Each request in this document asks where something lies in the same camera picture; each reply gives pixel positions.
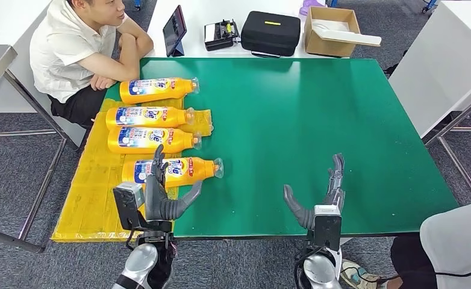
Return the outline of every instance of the white shirt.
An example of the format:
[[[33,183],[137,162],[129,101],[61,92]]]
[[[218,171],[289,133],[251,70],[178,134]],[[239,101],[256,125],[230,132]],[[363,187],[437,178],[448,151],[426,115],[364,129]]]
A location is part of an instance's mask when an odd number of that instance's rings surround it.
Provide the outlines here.
[[[96,52],[111,57],[115,45],[115,26],[103,26],[99,32],[86,25],[66,0],[53,0],[30,42],[37,90],[65,103],[87,87],[93,74],[77,62]]]
[[[471,205],[426,219],[420,227],[420,240],[434,271],[471,272]],[[471,288],[471,276],[436,278],[438,289]]]

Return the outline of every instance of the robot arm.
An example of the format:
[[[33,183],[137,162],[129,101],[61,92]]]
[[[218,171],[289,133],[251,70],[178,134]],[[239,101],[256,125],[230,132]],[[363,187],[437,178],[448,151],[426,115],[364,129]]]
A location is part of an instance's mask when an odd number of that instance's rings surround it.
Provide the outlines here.
[[[173,243],[172,223],[182,216],[185,210],[200,195],[202,182],[197,182],[181,199],[170,200],[164,189],[165,172],[168,164],[163,164],[163,145],[154,154],[151,173],[147,176],[145,192],[140,184],[122,183],[113,189],[120,223],[123,229],[130,230],[126,245],[134,231],[142,231],[112,289],[161,289],[170,284],[176,255]],[[145,204],[145,218],[138,208]]]
[[[297,268],[301,267],[300,279],[304,288],[341,288],[338,282],[342,265],[340,251],[341,211],[345,192],[342,190],[344,159],[342,154],[333,156],[335,169],[328,169],[328,191],[320,205],[307,210],[298,203],[293,190],[284,185],[284,200],[298,223],[308,230],[310,245],[306,254],[296,262],[295,279],[298,285]]]

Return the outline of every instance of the person's leg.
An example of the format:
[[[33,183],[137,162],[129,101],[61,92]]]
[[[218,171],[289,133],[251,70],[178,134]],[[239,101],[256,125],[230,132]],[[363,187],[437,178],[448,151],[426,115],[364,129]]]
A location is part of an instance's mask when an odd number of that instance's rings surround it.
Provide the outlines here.
[[[386,289],[399,289],[402,286],[402,278],[397,277],[386,283]]]
[[[395,238],[390,257],[401,280],[390,281],[387,289],[437,289],[434,268],[423,250],[419,234]]]
[[[437,289],[434,268],[423,250],[420,235],[395,238],[390,255],[399,277],[382,285],[376,282],[382,277],[369,274],[360,265],[345,259],[340,277],[356,289]]]
[[[90,86],[78,91],[71,96],[65,104],[50,97],[51,112],[54,116],[60,116],[72,123],[77,123],[85,128],[92,127],[92,119],[101,109],[106,90],[93,90]]]

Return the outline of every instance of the green table mat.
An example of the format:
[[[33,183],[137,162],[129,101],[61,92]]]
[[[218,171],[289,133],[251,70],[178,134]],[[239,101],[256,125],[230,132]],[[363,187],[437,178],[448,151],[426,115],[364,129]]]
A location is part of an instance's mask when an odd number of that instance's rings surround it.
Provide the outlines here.
[[[200,151],[222,158],[223,179],[176,221],[177,237],[303,235],[283,201],[290,184],[307,208],[326,193],[331,157],[346,161],[343,235],[416,232],[457,207],[375,60],[144,58],[142,79],[197,77],[184,107],[211,109]],[[116,89],[107,98],[119,99]],[[190,187],[181,187],[179,195]]]

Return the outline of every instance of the cardboard box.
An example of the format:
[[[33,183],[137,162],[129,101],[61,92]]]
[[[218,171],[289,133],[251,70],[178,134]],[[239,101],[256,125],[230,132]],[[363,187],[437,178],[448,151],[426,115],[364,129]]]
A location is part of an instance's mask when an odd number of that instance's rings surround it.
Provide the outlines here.
[[[345,27],[341,31],[321,30],[314,20],[327,20],[340,27]],[[381,38],[376,36],[364,36],[360,34],[360,27],[353,10],[310,7],[307,21],[305,22],[305,50],[310,54],[319,54],[336,57],[350,57],[356,44],[379,46]]]

